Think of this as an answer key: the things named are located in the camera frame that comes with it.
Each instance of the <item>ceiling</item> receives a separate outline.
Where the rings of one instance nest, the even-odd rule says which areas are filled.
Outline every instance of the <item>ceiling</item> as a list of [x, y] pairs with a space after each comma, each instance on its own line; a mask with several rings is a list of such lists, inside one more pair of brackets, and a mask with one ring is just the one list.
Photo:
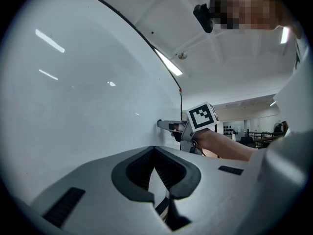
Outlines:
[[262, 96], [258, 98], [251, 98], [247, 100], [241, 100], [237, 102], [230, 102], [226, 104], [218, 104], [215, 105], [214, 108], [216, 110], [225, 109], [225, 108], [234, 108], [234, 107], [241, 107], [241, 106], [251, 106], [251, 105], [270, 105], [274, 102], [273, 100], [274, 95]]
[[[204, 101], [225, 104], [276, 94], [292, 74], [295, 38], [280, 44], [274, 31], [206, 34], [193, 15], [208, 0], [104, 0], [120, 11], [182, 71], [183, 109]], [[187, 58], [180, 60], [179, 53]]]

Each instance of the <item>ceiling beam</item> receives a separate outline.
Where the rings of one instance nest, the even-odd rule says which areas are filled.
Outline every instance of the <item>ceiling beam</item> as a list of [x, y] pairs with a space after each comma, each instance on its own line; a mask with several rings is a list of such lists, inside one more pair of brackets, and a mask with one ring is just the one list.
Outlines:
[[[194, 8], [197, 4], [199, 4], [199, 2], [197, 0], [180, 0], [188, 9], [189, 13], [193, 13], [194, 11]], [[210, 43], [212, 44], [212, 49], [213, 49], [213, 53], [214, 53], [214, 56], [217, 60], [217, 62], [221, 65], [223, 64], [224, 62], [224, 55], [223, 55], [223, 52], [222, 52], [222, 49], [221, 49], [221, 46], [220, 46], [220, 43], [218, 41], [218, 39], [216, 39], [215, 41], [213, 41], [213, 37], [214, 37], [214, 33], [210, 33], [210, 34], [205, 34], [204, 36], [204, 39], [203, 40], [200, 40], [198, 44], [202, 43], [203, 41], [205, 40], [209, 40]]]
[[160, 2], [161, 0], [151, 0], [145, 6], [145, 10], [135, 19], [134, 25], [137, 27], [140, 24], [141, 20], [145, 18], [149, 14], [149, 12], [155, 7], [155, 5], [157, 5]]
[[196, 35], [192, 36], [191, 38], [187, 39], [184, 43], [179, 45], [176, 49], [172, 51], [172, 56], [175, 56], [178, 53], [181, 53], [184, 51], [184, 49], [187, 49], [190, 44], [192, 44], [194, 41], [196, 41], [200, 37], [204, 37], [205, 32], [201, 31], [197, 33]]
[[218, 37], [218, 36], [221, 36], [221, 35], [223, 35], [223, 34], [225, 34], [225, 33], [226, 33], [226, 31], [222, 31], [222, 32], [220, 32], [220, 33], [218, 33], [218, 34], [211, 35], [210, 37], [207, 36], [207, 33], [204, 33], [203, 38], [202, 38], [199, 42], [196, 42], [196, 43], [194, 43], [193, 45], [186, 47], [186, 48], [183, 49], [182, 51], [188, 51], [188, 50], [190, 50], [190, 49], [193, 49], [193, 48], [195, 48], [196, 46], [201, 45], [202, 43], [206, 42], [207, 40], [212, 40], [212, 39], [214, 39], [214, 38], [216, 38], [216, 37]]

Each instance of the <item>black cable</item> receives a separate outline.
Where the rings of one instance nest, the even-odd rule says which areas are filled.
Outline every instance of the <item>black cable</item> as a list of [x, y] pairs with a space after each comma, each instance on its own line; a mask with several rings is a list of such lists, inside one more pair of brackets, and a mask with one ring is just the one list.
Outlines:
[[[197, 150], [197, 148], [198, 148], [198, 143], [197, 143], [197, 141], [194, 141], [194, 142], [196, 143], [196, 150]], [[206, 155], [203, 153], [202, 149], [199, 149], [199, 151], [206, 157]]]

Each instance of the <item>black vent slot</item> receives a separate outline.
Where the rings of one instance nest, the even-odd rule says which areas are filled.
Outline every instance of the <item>black vent slot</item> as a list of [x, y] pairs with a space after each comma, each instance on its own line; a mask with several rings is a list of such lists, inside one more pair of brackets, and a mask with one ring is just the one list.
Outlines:
[[180, 182], [186, 175], [186, 168], [161, 152], [155, 152], [155, 167], [167, 189]]
[[149, 189], [150, 176], [154, 168], [152, 155], [153, 150], [130, 163], [126, 169], [127, 177], [145, 190]]
[[84, 190], [72, 187], [44, 215], [44, 219], [60, 228], [84, 194]]
[[189, 197], [201, 179], [194, 164], [153, 146], [118, 163], [111, 179], [116, 189], [130, 200], [154, 202], [154, 195], [148, 192], [154, 168], [173, 199]]
[[229, 173], [232, 173], [232, 174], [236, 174], [236, 175], [241, 175], [241, 173], [244, 171], [242, 169], [238, 169], [238, 168], [233, 168], [233, 167], [228, 167], [228, 166], [225, 166], [225, 165], [222, 165], [219, 170], [222, 170], [222, 171], [226, 171], [226, 172], [229, 172]]

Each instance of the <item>hand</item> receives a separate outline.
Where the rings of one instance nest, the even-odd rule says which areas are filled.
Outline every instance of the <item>hand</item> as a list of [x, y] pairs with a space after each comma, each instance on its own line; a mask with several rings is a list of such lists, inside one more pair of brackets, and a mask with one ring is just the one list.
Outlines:
[[194, 135], [194, 140], [197, 142], [197, 147], [199, 149], [208, 149], [209, 148], [209, 135], [211, 130], [210, 129], [203, 129], [200, 131], [197, 131]]

